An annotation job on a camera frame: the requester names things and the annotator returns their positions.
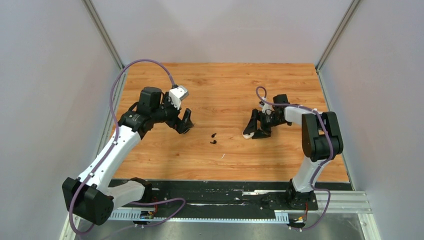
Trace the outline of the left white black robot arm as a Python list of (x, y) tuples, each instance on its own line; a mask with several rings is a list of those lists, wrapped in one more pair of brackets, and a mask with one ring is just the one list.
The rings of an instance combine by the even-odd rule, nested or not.
[(139, 100), (125, 112), (103, 150), (75, 179), (68, 177), (62, 184), (67, 210), (94, 225), (104, 224), (112, 212), (132, 202), (142, 207), (153, 201), (152, 184), (138, 177), (110, 187), (109, 184), (128, 156), (155, 124), (165, 123), (178, 134), (193, 126), (191, 110), (185, 109), (179, 118), (182, 101), (189, 91), (182, 85), (167, 92), (157, 87), (145, 87)]

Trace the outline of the white earbud charging case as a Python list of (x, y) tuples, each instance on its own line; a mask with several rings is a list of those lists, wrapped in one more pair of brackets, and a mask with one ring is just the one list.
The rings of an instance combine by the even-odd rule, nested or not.
[(253, 136), (255, 135), (255, 133), (254, 132), (251, 132), (251, 133), (248, 133), (248, 134), (243, 134), (242, 136), (245, 138), (245, 139), (251, 139)]

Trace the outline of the black earbud charging case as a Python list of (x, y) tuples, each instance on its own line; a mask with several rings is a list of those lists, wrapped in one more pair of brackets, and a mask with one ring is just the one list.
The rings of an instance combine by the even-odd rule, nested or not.
[(188, 133), (190, 130), (191, 130), (191, 128), (187, 128), (187, 129), (185, 129), (185, 130), (182, 132), (182, 134), (186, 134), (186, 133)]

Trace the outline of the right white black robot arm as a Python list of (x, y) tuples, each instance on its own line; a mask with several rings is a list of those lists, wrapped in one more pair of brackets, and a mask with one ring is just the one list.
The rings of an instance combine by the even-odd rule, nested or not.
[(315, 183), (324, 167), (336, 155), (343, 152), (344, 144), (333, 111), (320, 112), (299, 104), (289, 103), (286, 94), (273, 97), (272, 102), (263, 98), (261, 109), (253, 109), (242, 135), (245, 139), (264, 139), (272, 134), (272, 128), (297, 124), (301, 127), (303, 162), (297, 174), (290, 180), (284, 200), (292, 209), (298, 209), (311, 200)]

